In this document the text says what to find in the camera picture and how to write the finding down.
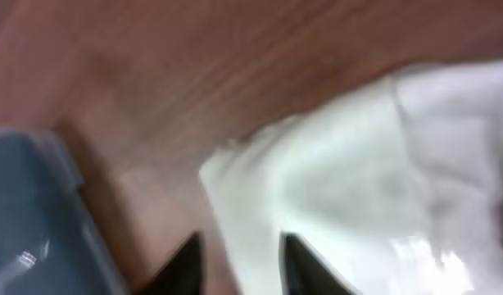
wooden table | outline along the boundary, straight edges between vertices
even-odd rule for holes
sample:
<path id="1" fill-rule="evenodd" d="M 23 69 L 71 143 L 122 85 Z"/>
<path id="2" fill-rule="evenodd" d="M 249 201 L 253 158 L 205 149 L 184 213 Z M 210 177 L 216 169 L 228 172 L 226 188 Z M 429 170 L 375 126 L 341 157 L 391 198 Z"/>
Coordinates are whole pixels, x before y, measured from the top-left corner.
<path id="1" fill-rule="evenodd" d="M 412 62 L 503 57 L 503 0 L 0 0 L 0 124 L 54 129 L 132 288 L 202 229 L 197 178 L 245 137 Z"/>

white cloth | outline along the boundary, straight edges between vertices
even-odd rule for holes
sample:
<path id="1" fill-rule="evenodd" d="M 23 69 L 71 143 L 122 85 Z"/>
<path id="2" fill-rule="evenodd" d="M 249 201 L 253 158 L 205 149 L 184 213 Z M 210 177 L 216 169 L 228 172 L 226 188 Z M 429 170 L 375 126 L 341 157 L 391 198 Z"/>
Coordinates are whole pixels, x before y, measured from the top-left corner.
<path id="1" fill-rule="evenodd" d="M 281 233 L 359 294 L 503 294 L 503 62 L 388 75 L 201 178 L 244 295 L 282 294 Z"/>

